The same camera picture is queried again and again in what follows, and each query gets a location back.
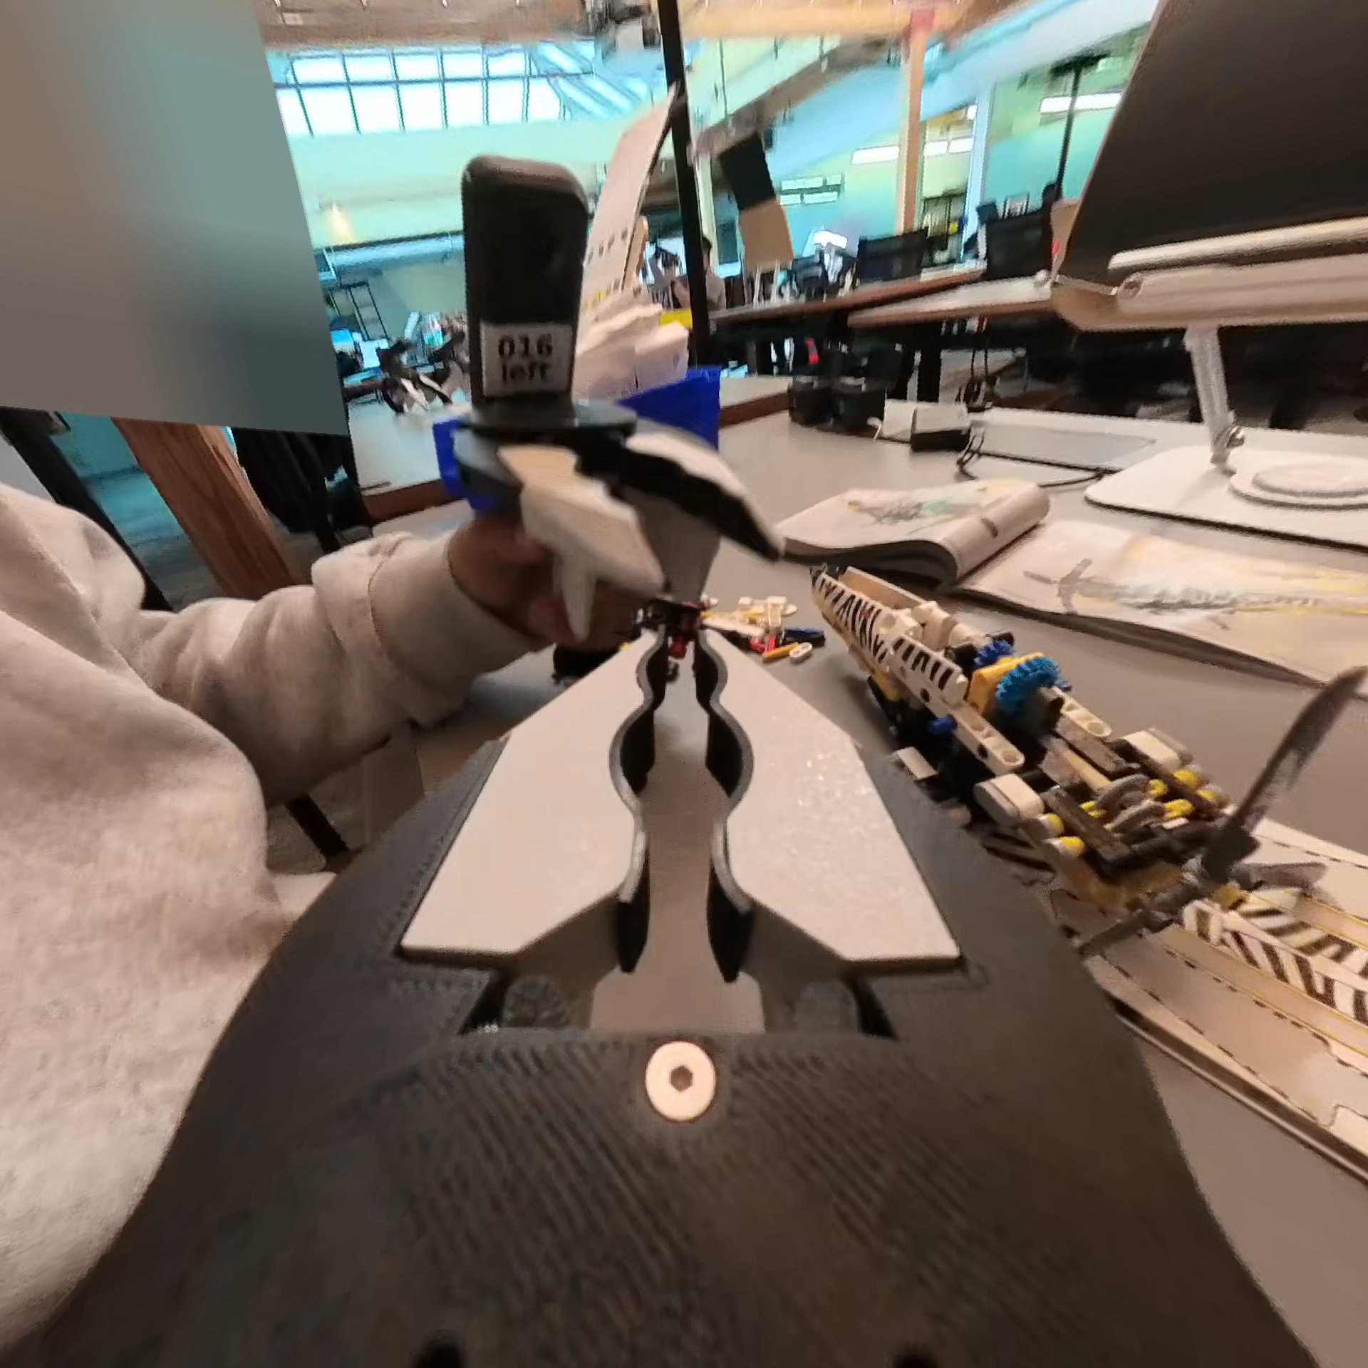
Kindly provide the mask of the grey desk panel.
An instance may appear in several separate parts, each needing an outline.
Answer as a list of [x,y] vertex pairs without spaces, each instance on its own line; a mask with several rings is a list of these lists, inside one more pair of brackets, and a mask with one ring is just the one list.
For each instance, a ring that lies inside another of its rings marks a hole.
[[1154,441],[1124,434],[986,423],[975,423],[971,433],[979,451],[992,459],[1079,473],[1115,473],[1155,450]]

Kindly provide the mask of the wooden diagonal beam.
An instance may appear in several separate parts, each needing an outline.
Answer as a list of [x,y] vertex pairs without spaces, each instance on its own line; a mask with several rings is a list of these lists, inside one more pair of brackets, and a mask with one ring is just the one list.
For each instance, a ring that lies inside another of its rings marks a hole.
[[221,594],[254,601],[304,582],[221,429],[111,421]]

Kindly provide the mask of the blue plastic bin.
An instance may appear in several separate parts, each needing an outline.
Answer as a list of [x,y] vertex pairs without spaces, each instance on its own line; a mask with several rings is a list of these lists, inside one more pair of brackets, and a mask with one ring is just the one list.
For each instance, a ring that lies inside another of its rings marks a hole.
[[[721,438],[721,368],[690,368],[682,380],[628,394],[615,404],[638,419],[682,432],[716,448]],[[469,426],[467,408],[432,425],[440,489],[454,503],[469,504],[475,513],[495,511],[500,496],[475,489],[454,459],[454,438]]]

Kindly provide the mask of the zebra striped sticker sheet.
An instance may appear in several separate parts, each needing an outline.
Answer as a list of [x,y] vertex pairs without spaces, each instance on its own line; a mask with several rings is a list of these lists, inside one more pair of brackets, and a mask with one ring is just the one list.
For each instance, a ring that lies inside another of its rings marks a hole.
[[1137,1035],[1364,1182],[1365,855],[1265,818],[1255,860],[1320,876],[1199,904],[1088,972]]

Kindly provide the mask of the white monitor stand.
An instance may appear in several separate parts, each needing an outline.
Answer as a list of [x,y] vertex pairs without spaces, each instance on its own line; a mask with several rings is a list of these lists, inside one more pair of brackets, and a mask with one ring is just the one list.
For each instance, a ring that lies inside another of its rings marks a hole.
[[1119,329],[1181,325],[1201,425],[1195,437],[1106,476],[1102,508],[1242,534],[1366,548],[1366,464],[1328,439],[1246,435],[1228,402],[1220,329],[1364,323],[1366,220],[1359,215],[1110,255],[1101,296]]

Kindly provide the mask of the background office desk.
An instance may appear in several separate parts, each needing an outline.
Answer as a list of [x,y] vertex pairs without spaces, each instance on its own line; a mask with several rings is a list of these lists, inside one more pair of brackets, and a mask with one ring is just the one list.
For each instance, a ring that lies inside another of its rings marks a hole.
[[763,342],[811,342],[816,372],[829,380],[842,376],[853,340],[892,345],[904,351],[895,395],[938,402],[943,358],[956,338],[956,325],[974,323],[977,329],[967,334],[967,350],[986,351],[995,325],[1053,318],[1052,293],[1053,280],[1047,271],[987,280],[983,266],[936,268],[820,299],[727,309],[708,323],[707,342],[714,355],[743,351],[756,360]]

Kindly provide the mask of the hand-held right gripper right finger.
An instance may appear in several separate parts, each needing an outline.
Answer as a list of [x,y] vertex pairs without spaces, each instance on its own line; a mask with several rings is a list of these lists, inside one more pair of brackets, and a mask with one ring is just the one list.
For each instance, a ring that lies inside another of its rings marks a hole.
[[864,750],[712,635],[697,641],[693,679],[725,796],[706,910],[723,980],[793,1005],[811,983],[957,971],[962,952]]

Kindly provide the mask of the zebra striped lego helicopter model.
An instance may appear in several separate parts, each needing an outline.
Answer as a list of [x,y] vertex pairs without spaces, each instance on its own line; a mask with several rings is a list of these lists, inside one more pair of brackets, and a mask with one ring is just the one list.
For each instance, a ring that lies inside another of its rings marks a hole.
[[820,568],[811,590],[923,793],[1102,919],[1084,954],[1194,925],[1199,908],[1246,915],[1259,895],[1320,893],[1329,858],[1268,846],[1259,827],[1359,695],[1363,667],[1312,697],[1234,801],[1186,744],[1115,732],[1054,660],[1021,652],[1010,634],[856,569]]

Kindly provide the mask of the pile of loose lego pieces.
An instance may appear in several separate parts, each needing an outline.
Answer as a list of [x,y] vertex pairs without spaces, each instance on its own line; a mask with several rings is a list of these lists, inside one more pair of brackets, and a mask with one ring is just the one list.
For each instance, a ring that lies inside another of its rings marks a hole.
[[800,662],[826,644],[822,629],[795,622],[796,605],[785,595],[743,596],[732,605],[705,596],[701,626],[763,663]]

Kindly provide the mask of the person's left hand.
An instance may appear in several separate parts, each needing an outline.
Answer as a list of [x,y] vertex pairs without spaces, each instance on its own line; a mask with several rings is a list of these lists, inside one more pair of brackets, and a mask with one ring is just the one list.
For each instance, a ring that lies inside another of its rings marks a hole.
[[526,535],[514,516],[475,516],[453,534],[447,556],[453,582],[466,597],[541,645],[615,649],[645,606],[641,596],[600,583],[589,627],[575,634],[557,591],[556,557]]

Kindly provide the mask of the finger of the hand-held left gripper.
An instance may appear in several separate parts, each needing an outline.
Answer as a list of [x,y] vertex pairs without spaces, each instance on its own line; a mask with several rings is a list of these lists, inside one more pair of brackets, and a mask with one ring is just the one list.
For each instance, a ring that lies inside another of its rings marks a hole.
[[583,473],[622,495],[662,500],[763,560],[784,559],[782,537],[756,508],[742,481],[693,435],[589,433],[583,437]]
[[662,565],[636,511],[596,476],[581,473],[570,448],[506,443],[500,461],[518,486],[526,534],[554,559],[559,592],[592,592],[597,583],[635,594],[664,590]]

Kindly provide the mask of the small black red lego piece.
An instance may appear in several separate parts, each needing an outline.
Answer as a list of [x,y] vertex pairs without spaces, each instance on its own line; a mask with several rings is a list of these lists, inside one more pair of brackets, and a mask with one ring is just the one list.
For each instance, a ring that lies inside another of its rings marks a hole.
[[640,634],[655,641],[646,656],[645,676],[653,687],[673,683],[689,653],[703,625],[706,606],[703,601],[654,600],[637,617]]

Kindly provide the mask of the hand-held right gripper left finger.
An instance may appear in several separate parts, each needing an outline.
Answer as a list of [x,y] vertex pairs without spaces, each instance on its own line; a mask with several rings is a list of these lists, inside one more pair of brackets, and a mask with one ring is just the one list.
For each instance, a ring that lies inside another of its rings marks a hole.
[[638,803],[664,643],[641,636],[504,735],[397,943],[420,964],[556,985],[589,1005],[640,956]]

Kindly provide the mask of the person's left forearm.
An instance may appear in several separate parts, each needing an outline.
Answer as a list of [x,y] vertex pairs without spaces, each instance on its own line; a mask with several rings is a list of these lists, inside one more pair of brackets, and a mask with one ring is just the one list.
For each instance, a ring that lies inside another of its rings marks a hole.
[[293,800],[405,723],[444,722],[475,679],[540,643],[453,582],[451,538],[382,538],[320,561],[245,617],[217,680],[217,728],[265,793]]

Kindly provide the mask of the open lego instruction booklet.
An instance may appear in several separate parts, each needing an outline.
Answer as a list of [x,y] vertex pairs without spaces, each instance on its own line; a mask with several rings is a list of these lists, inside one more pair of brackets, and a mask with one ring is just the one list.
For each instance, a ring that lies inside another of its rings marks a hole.
[[1361,573],[1058,517],[1022,481],[852,489],[777,526],[795,562],[853,568],[1044,622],[1150,639],[1308,683],[1366,663]]

